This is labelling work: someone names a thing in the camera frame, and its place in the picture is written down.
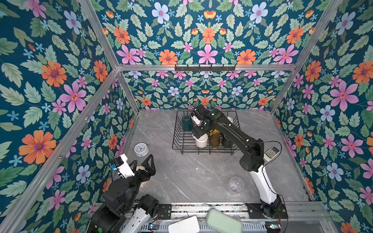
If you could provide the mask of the white mug red inside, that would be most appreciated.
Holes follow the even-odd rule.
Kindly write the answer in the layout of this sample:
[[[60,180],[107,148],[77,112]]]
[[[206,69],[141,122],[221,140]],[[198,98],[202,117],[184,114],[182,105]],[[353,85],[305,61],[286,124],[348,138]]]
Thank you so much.
[[[193,138],[195,139],[195,144],[198,148],[207,147],[207,143],[208,143],[208,135],[207,134],[204,134],[204,135],[200,136],[199,138],[197,138],[196,136],[193,136]]]

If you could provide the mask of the dark green mug cream inside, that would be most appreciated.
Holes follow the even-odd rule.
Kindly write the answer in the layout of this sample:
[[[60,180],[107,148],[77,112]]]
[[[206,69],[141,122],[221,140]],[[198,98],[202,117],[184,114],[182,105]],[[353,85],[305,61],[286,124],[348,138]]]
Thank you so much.
[[[189,115],[184,115],[182,117],[182,129],[185,132],[191,132],[193,128],[193,122],[191,119],[191,116]]]

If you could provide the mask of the olive green glass tumbler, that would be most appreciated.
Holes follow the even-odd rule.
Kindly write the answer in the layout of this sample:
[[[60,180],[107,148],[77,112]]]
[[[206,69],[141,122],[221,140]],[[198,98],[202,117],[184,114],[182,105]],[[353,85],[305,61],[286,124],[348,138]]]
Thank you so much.
[[[217,148],[220,145],[220,136],[219,135],[210,136],[209,142],[212,148]]]

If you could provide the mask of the black mug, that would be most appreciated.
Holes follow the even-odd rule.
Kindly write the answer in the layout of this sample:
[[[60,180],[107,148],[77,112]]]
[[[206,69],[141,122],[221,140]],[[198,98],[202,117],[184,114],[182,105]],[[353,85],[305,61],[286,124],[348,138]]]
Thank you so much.
[[[230,139],[228,139],[226,136],[222,136],[221,144],[225,148],[233,147],[233,142]]]

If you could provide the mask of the clear glass tumbler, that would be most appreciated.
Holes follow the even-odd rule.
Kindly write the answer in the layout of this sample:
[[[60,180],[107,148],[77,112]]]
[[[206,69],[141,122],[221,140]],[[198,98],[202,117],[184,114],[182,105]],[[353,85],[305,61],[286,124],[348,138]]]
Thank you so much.
[[[239,194],[244,190],[244,181],[240,177],[232,177],[228,182],[229,191],[233,194]]]

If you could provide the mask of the yellow mug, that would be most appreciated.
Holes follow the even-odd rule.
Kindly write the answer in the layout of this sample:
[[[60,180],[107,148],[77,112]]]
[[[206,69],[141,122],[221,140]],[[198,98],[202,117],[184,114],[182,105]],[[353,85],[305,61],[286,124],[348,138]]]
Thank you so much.
[[[213,136],[213,135],[218,135],[220,132],[218,131],[218,130],[216,130],[216,129],[214,129],[214,130],[211,130],[210,132],[209,132],[209,135],[210,136]]]

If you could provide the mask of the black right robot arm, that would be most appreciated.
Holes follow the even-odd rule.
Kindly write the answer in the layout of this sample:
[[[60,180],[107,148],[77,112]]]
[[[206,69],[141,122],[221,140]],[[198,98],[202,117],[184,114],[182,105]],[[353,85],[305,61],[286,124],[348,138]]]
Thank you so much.
[[[191,118],[195,123],[192,133],[196,139],[217,130],[240,149],[243,154],[240,166],[250,173],[259,191],[261,208],[258,211],[266,218],[279,215],[285,205],[269,180],[266,166],[280,155],[281,149],[273,154],[266,153],[265,141],[247,135],[218,109],[208,110],[203,105],[198,105],[191,111]]]

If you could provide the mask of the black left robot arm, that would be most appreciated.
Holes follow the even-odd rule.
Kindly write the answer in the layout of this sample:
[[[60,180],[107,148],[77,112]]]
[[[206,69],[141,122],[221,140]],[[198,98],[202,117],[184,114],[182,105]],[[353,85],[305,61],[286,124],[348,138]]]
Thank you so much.
[[[127,160],[122,154],[110,161],[110,167],[118,172],[119,178],[103,194],[104,202],[91,217],[88,233],[118,233],[123,225],[123,233],[136,233],[147,220],[157,215],[159,201],[153,196],[146,194],[135,204],[141,184],[156,174],[153,155],[150,154],[141,164],[142,170],[136,170],[136,160],[131,163]],[[126,214],[131,210],[134,213],[125,224]]]

